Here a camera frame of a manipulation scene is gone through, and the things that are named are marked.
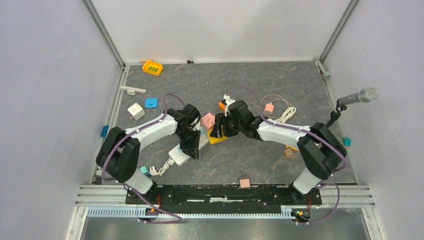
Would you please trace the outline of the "teal cube right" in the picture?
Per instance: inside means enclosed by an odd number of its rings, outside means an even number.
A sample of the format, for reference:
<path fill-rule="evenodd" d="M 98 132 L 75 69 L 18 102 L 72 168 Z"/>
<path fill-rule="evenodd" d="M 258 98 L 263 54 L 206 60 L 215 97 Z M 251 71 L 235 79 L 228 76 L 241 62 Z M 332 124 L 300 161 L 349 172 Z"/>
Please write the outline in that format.
<path fill-rule="evenodd" d="M 344 147 L 350 147 L 352 144 L 352 140 L 349 137 L 342 137 L 342 142 Z"/>

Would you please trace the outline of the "blue wall clip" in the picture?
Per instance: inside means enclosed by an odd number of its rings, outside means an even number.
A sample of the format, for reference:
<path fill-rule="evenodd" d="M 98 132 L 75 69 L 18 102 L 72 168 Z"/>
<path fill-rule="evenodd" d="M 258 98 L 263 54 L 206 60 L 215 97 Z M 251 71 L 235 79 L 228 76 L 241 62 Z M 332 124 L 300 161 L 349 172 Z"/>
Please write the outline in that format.
<path fill-rule="evenodd" d="M 107 134 L 108 134 L 108 130 L 109 130 L 109 125 L 104 125 L 102 127 L 101 133 L 100 133 L 100 137 L 101 138 L 106 138 Z"/>

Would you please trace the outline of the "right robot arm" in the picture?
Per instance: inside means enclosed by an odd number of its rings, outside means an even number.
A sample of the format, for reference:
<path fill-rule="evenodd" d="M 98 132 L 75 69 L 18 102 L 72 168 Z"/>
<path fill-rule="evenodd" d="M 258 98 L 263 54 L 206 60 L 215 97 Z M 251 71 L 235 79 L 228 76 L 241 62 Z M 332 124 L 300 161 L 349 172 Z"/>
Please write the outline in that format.
<path fill-rule="evenodd" d="M 239 133 L 249 139 L 298 149 L 305 168 L 291 183 L 288 191 L 289 199 L 295 204 L 302 204 L 309 198 L 313 188 L 348 165 L 344 146 L 321 122 L 312 126 L 278 123 L 262 115 L 254 115 L 244 101 L 238 100 L 230 104 L 227 113 L 215 115 L 209 136 L 223 139 Z"/>

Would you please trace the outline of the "pink cube socket adapter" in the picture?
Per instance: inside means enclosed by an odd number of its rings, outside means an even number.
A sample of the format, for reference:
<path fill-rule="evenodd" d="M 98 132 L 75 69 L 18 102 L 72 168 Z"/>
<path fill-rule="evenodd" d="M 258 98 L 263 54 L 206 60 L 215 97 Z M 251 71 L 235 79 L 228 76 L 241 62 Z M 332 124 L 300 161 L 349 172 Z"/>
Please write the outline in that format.
<path fill-rule="evenodd" d="M 206 115 L 204 115 L 201 119 L 201 126 L 206 131 L 211 130 L 215 125 L 215 115 L 208 112 Z"/>

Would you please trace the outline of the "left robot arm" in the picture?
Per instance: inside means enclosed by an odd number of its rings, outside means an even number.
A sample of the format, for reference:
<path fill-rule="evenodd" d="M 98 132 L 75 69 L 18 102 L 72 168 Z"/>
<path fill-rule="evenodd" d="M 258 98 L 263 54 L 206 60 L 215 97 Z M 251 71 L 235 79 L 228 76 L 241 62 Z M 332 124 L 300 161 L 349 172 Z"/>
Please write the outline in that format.
<path fill-rule="evenodd" d="M 180 139 L 182 153 L 199 158 L 201 131 L 196 125 L 201 119 L 199 110 L 187 104 L 182 110 L 169 108 L 159 117 L 129 129 L 113 127 L 107 134 L 95 159 L 103 173 L 138 192 L 145 204 L 157 198 L 154 182 L 138 170 L 139 154 L 152 143 L 171 135 Z"/>

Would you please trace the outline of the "teal plug adapter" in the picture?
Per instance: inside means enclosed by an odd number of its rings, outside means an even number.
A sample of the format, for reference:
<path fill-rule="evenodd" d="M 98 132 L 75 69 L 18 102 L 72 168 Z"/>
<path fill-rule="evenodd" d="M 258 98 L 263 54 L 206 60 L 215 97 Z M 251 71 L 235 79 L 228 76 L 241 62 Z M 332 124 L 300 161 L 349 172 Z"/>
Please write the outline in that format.
<path fill-rule="evenodd" d="M 146 166 L 142 166 L 139 168 L 140 172 L 146 176 L 150 176 L 149 168 Z"/>

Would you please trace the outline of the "yellow cube socket adapter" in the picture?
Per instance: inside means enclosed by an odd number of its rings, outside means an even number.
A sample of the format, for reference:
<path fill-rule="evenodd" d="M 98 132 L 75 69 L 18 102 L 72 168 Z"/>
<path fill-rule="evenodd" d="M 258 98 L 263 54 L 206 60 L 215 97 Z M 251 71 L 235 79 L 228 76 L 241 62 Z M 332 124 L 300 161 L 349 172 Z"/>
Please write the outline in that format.
<path fill-rule="evenodd" d="M 212 145 L 213 144 L 221 143 L 221 142 L 225 141 L 226 139 L 228 139 L 228 137 L 226 137 L 226 136 L 223 136 L 223 137 L 212 137 L 212 136 L 210 136 L 210 133 L 211 132 L 212 132 L 212 129 L 210 129 L 207 132 L 207 136 L 208 136 L 209 143 L 212 144 Z"/>

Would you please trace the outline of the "orange power strip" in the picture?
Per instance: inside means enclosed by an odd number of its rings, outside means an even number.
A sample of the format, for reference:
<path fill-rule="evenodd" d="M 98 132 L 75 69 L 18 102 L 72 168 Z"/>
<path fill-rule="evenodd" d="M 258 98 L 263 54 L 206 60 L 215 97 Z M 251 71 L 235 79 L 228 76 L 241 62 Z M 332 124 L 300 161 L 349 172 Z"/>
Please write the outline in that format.
<path fill-rule="evenodd" d="M 218 106 L 219 106 L 219 108 L 221 109 L 222 112 L 225 112 L 225 109 L 226 109 L 226 106 L 227 106 L 225 101 L 220 101 L 218 103 Z"/>

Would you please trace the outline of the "grey microphone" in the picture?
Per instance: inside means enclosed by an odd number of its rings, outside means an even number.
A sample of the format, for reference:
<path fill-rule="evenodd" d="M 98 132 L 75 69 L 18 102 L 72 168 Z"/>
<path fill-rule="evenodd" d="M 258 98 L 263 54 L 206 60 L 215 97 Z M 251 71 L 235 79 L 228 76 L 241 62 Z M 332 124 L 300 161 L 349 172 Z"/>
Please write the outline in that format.
<path fill-rule="evenodd" d="M 347 106 L 357 103 L 371 103 L 379 97 L 379 92 L 376 88 L 365 87 L 362 88 L 359 92 L 350 94 L 345 97 L 341 97 L 337 100 L 337 103 L 341 106 Z"/>

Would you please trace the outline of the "yellow toy brick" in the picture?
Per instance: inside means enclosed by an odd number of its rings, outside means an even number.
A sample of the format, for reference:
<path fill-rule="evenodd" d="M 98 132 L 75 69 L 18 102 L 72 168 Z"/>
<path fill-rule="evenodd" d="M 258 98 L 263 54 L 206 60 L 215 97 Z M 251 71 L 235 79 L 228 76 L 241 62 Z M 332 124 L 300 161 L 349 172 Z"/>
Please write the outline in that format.
<path fill-rule="evenodd" d="M 164 70 L 164 67 L 162 64 L 154 62 L 152 60 L 147 60 L 142 66 L 142 71 L 144 73 L 147 73 L 153 76 L 159 76 L 163 70 Z"/>

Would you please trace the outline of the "small pink plug adapter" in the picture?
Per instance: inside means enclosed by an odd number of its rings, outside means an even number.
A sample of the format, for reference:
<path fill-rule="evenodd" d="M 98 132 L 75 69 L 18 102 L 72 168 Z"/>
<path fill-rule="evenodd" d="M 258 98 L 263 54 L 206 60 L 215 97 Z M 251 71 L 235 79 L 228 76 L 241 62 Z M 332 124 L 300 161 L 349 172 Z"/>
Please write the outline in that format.
<path fill-rule="evenodd" d="M 239 187 L 241 189 L 247 189 L 251 187 L 250 178 L 247 176 L 242 176 L 239 178 Z"/>

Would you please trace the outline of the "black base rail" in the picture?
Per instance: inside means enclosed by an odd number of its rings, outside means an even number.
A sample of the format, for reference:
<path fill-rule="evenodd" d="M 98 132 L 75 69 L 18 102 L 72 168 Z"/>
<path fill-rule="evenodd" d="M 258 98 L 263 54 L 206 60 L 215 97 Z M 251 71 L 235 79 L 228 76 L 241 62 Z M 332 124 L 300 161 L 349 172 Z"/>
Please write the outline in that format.
<path fill-rule="evenodd" d="M 161 210 L 176 214 L 276 214 L 282 206 L 295 208 L 321 205 L 321 193 L 313 188 L 307 194 L 292 185 L 253 184 L 153 184 L 143 195 Z"/>

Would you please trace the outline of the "white cube adapter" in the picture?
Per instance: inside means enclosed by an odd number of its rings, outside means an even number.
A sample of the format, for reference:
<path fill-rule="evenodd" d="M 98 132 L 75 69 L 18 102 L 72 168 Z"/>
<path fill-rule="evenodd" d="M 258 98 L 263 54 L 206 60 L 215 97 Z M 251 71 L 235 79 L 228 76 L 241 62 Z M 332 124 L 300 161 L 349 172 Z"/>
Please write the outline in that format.
<path fill-rule="evenodd" d="M 145 110 L 138 104 L 134 103 L 127 109 L 128 113 L 131 115 L 131 119 L 138 121 L 141 119 L 146 113 Z"/>

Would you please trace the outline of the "blue rounded adapter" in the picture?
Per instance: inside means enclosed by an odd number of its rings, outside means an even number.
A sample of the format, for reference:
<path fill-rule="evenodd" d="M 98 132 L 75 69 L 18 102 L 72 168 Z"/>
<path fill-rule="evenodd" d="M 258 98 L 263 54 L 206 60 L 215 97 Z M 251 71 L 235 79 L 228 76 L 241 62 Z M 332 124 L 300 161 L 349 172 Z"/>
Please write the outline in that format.
<path fill-rule="evenodd" d="M 159 105 L 159 100 L 157 97 L 146 98 L 144 101 L 144 106 L 147 109 L 155 109 L 158 107 L 158 105 Z"/>

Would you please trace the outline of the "white flat bracket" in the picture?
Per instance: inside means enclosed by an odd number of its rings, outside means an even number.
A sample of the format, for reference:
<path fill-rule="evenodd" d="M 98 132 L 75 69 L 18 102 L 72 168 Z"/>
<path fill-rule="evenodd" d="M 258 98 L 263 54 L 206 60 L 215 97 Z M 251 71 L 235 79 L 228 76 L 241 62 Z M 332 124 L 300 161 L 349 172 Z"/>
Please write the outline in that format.
<path fill-rule="evenodd" d="M 142 88 L 130 87 L 126 85 L 121 85 L 119 87 L 121 90 L 126 91 L 128 95 L 135 95 L 137 93 L 145 94 L 146 90 Z"/>

